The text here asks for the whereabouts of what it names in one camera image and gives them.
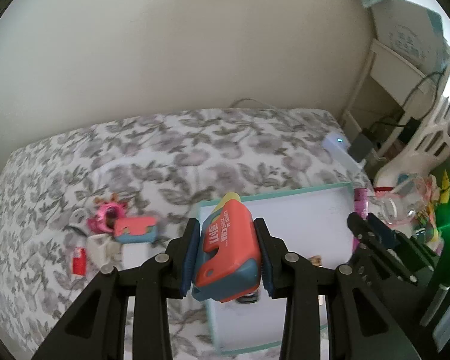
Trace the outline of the red white glue bottle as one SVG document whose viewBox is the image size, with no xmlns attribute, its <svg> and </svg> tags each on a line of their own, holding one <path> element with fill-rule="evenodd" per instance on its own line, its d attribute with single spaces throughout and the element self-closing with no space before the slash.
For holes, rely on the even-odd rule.
<svg viewBox="0 0 450 360">
<path fill-rule="evenodd" d="M 72 257 L 72 274 L 77 276 L 85 276 L 87 270 L 86 250 L 82 246 L 74 248 Z"/>
</svg>

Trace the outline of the white router box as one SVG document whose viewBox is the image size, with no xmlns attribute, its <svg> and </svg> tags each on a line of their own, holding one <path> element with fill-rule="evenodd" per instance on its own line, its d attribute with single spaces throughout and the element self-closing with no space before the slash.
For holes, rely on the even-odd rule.
<svg viewBox="0 0 450 360">
<path fill-rule="evenodd" d="M 360 173 L 366 164 L 365 159 L 357 162 L 349 155 L 350 143 L 339 133 L 328 133 L 322 140 L 322 147 L 331 155 L 334 161 L 337 161 L 352 176 Z"/>
</svg>

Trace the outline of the red teal stapler toy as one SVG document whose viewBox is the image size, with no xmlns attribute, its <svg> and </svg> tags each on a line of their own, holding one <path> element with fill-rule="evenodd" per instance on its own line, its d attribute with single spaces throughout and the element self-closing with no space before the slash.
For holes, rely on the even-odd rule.
<svg viewBox="0 0 450 360">
<path fill-rule="evenodd" d="M 230 302 L 255 292 L 261 252 L 252 215 L 237 193 L 226 193 L 201 226 L 193 297 Z"/>
<path fill-rule="evenodd" d="M 114 223 L 113 237 L 122 244 L 153 243 L 158 237 L 157 223 L 151 216 L 120 218 Z"/>
</svg>

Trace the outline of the floral grey white bedspread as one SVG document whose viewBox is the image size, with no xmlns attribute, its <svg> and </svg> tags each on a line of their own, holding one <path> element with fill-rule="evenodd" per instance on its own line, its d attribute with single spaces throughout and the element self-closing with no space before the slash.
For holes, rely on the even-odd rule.
<svg viewBox="0 0 450 360">
<path fill-rule="evenodd" d="M 208 109 L 96 124 L 15 150 L 0 176 L 0 336 L 30 359 L 97 274 L 72 274 L 83 239 L 71 213 L 117 193 L 157 219 L 153 253 L 180 236 L 203 201 L 341 182 L 370 188 L 322 147 L 339 124 L 327 111 Z"/>
</svg>

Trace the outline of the white ribbed plastic item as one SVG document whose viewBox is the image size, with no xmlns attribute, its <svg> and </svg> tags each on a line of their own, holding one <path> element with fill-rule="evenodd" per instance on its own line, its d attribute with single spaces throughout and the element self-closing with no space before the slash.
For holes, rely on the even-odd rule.
<svg viewBox="0 0 450 360">
<path fill-rule="evenodd" d="M 110 234 L 96 234 L 86 240 L 87 256 L 91 263 L 101 269 L 107 264 L 122 267 L 122 245 Z"/>
</svg>

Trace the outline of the teal rimmed white box lid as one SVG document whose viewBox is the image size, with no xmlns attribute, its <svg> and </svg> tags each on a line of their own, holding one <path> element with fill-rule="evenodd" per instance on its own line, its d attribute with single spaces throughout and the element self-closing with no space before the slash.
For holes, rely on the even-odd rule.
<svg viewBox="0 0 450 360">
<path fill-rule="evenodd" d="M 271 235 L 282 239 L 289 251 L 304 258 L 320 256 L 322 266 L 329 269 L 349 261 L 353 235 L 346 221 L 354 210 L 350 183 L 263 193 L 241 201 L 252 217 L 265 220 Z M 218 353 L 248 353 L 280 344 L 286 301 L 271 299 L 263 287 L 253 303 L 205 304 Z"/>
</svg>

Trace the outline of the white laundry basket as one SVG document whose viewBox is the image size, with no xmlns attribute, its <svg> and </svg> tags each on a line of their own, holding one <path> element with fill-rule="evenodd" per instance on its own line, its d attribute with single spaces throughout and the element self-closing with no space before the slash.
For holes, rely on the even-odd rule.
<svg viewBox="0 0 450 360">
<path fill-rule="evenodd" d="M 376 173 L 374 186 L 392 187 L 402 174 L 427 176 L 450 156 L 450 62 L 433 109 L 405 148 Z"/>
</svg>

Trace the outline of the magenta packet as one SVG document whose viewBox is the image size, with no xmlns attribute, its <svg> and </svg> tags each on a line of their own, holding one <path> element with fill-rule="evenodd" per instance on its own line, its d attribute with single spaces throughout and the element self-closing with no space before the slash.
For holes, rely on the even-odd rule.
<svg viewBox="0 0 450 360">
<path fill-rule="evenodd" d="M 353 191 L 353 202 L 355 213 L 366 220 L 368 218 L 368 190 L 366 188 L 356 188 Z"/>
</svg>

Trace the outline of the white oval tag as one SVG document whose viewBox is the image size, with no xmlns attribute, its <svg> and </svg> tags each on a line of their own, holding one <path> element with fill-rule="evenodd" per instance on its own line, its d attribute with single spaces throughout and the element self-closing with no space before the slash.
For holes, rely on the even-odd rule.
<svg viewBox="0 0 450 360">
<path fill-rule="evenodd" d="M 71 213 L 66 228 L 74 231 L 79 236 L 88 237 L 90 230 L 87 225 L 87 220 L 88 212 L 83 208 L 76 209 Z"/>
</svg>

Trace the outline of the black toy car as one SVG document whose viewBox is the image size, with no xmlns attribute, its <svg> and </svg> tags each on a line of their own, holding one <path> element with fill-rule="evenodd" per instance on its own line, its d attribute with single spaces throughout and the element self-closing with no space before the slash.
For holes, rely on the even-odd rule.
<svg viewBox="0 0 450 360">
<path fill-rule="evenodd" d="M 235 301 L 240 304 L 253 304 L 259 300 L 259 290 L 247 293 L 241 297 L 238 297 Z"/>
</svg>

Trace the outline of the pink doll toy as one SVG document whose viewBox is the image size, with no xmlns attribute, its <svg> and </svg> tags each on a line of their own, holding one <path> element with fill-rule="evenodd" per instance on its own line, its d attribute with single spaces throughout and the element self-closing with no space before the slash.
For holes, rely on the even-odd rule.
<svg viewBox="0 0 450 360">
<path fill-rule="evenodd" d="M 112 193 L 109 198 L 96 197 L 94 199 L 96 212 L 94 216 L 87 219 L 87 226 L 97 234 L 113 234 L 117 219 L 126 216 L 128 203 L 119 198 L 117 193 Z"/>
</svg>

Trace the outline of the white shelf unit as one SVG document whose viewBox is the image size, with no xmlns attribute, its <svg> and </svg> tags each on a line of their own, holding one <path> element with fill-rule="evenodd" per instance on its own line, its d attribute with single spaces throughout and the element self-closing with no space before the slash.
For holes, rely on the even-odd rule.
<svg viewBox="0 0 450 360">
<path fill-rule="evenodd" d="M 450 26 L 434 10 L 409 0 L 360 0 L 374 37 L 341 117 L 351 140 L 367 134 L 370 159 L 395 157 L 439 101 L 450 64 Z"/>
</svg>

